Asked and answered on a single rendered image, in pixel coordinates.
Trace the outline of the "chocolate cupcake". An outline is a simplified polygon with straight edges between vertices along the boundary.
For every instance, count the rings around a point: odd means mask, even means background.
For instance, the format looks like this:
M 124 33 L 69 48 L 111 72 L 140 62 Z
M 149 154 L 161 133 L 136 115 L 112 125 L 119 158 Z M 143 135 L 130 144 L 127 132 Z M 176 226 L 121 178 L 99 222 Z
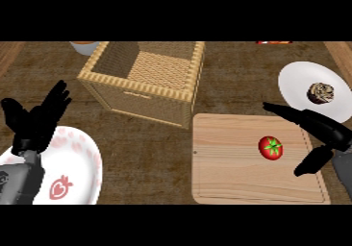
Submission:
M 327 84 L 315 83 L 306 91 L 306 97 L 313 104 L 330 103 L 334 99 L 334 88 Z

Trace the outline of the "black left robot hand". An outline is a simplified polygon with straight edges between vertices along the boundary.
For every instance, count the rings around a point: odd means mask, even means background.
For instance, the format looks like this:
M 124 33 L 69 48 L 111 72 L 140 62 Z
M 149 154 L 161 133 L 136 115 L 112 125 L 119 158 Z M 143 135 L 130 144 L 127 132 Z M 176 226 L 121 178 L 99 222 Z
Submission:
M 31 150 L 42 153 L 53 139 L 56 123 L 65 113 L 71 98 L 66 83 L 59 81 L 39 106 L 28 111 L 13 98 L 0 102 L 5 124 L 14 132 L 11 154 L 20 156 Z

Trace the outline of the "white plate with strawberry print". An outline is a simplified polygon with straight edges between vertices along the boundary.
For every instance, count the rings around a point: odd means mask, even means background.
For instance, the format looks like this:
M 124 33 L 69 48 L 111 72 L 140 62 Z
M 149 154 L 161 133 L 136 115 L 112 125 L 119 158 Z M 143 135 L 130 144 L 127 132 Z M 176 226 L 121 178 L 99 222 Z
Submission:
M 102 184 L 102 158 L 91 137 L 59 126 L 41 153 L 45 170 L 34 205 L 96 204 Z

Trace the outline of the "tan wicker basket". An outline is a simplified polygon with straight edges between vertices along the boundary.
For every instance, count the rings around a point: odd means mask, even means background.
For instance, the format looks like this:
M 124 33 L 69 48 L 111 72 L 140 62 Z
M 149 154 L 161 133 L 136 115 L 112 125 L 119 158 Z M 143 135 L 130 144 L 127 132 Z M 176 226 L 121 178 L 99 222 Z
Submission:
M 102 41 L 78 80 L 103 108 L 187 128 L 204 47 L 201 41 Z

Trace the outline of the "red tomato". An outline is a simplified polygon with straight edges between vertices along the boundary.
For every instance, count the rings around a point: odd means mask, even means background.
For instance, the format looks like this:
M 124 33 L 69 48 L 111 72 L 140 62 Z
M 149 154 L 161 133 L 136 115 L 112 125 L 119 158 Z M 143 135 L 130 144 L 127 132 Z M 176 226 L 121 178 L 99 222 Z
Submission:
M 264 136 L 258 141 L 258 151 L 267 160 L 278 160 L 284 154 L 281 141 L 273 136 Z

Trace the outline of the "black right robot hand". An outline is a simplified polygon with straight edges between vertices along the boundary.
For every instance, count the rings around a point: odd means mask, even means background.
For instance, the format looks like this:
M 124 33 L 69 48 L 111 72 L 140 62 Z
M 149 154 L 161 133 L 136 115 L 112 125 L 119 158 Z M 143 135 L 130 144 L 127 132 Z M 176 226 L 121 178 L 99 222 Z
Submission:
M 304 174 L 315 174 L 332 158 L 332 150 L 344 152 L 352 146 L 352 131 L 316 111 L 300 111 L 267 102 L 263 102 L 263 109 L 295 123 L 322 142 L 322 145 L 312 149 L 294 170 L 297 177 Z

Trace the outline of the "plain white plate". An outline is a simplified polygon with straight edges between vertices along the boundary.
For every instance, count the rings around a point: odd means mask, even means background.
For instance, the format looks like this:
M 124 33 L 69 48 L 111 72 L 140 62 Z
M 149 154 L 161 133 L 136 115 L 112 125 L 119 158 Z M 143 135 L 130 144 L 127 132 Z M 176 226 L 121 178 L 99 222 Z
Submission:
M 306 92 L 316 83 L 334 88 L 330 103 L 313 104 L 307 99 Z M 352 90 L 337 74 L 321 64 L 310 61 L 288 63 L 279 71 L 278 88 L 287 104 L 297 110 L 316 111 L 338 123 L 352 117 Z

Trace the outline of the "pale wooden cutting board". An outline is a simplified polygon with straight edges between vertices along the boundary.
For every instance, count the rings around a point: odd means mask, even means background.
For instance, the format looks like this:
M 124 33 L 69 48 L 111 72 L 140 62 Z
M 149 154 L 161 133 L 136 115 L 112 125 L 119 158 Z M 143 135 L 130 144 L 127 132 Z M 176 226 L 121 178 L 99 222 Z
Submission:
M 267 160 L 258 151 L 267 135 L 284 147 L 278 160 Z M 193 200 L 201 204 L 325 205 L 330 195 L 322 175 L 294 175 L 310 150 L 307 132 L 278 116 L 196 114 Z

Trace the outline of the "grey cup with orange top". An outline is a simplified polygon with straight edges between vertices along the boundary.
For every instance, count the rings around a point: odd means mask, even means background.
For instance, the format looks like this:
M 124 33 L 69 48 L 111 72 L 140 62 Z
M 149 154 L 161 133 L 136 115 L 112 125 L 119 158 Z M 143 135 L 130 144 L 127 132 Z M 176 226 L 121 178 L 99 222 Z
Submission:
M 72 45 L 75 51 L 84 56 L 91 55 L 97 44 L 99 44 L 97 41 L 71 41 L 71 45 Z

